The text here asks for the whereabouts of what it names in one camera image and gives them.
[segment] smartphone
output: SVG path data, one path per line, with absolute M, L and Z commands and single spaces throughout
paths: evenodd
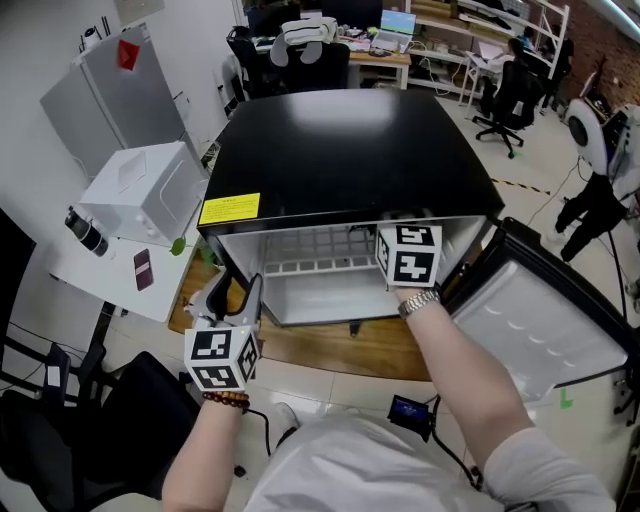
M 151 260 L 149 249 L 139 252 L 133 257 L 133 266 L 136 272 L 136 284 L 141 292 L 153 284 L 153 272 L 151 272 Z

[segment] black mini fridge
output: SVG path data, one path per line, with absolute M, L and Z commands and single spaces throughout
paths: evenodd
M 605 297 L 538 233 L 497 220 L 497 190 L 435 98 L 339 90 L 251 101 L 220 142 L 199 229 L 241 284 L 263 275 L 276 325 L 397 315 L 376 227 L 430 224 L 442 227 L 445 306 L 525 401 L 638 356 Z

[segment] caution tape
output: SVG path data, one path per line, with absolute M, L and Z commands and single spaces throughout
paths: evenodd
M 520 187 L 525 190 L 538 192 L 539 194 L 546 194 L 548 196 L 551 195 L 551 192 L 549 192 L 548 190 L 540 190 L 539 188 L 531 187 L 529 185 L 523 185 L 522 183 L 514 183 L 513 181 L 506 181 L 506 180 L 496 180 L 495 178 L 491 178 L 491 181 L 493 181 L 494 183 L 503 183 L 504 185 L 511 185 L 512 187 Z

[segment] red sticker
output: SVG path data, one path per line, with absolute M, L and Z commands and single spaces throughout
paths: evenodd
M 127 43 L 120 39 L 118 45 L 118 64 L 123 69 L 133 70 L 140 53 L 140 47 L 137 44 Z

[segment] computer monitor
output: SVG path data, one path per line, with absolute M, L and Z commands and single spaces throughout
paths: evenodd
M 253 37 L 277 37 L 283 23 L 300 20 L 300 6 L 289 4 L 251 9 L 247 19 Z
M 412 36 L 416 28 L 416 15 L 398 11 L 382 11 L 381 30 Z
M 0 335 L 4 339 L 22 276 L 36 244 L 1 209 L 0 233 L 2 233 L 4 254 L 2 287 L 0 287 L 0 329 L 2 329 Z
M 322 15 L 338 20 L 338 25 L 367 29 L 379 27 L 382 0 L 324 0 Z

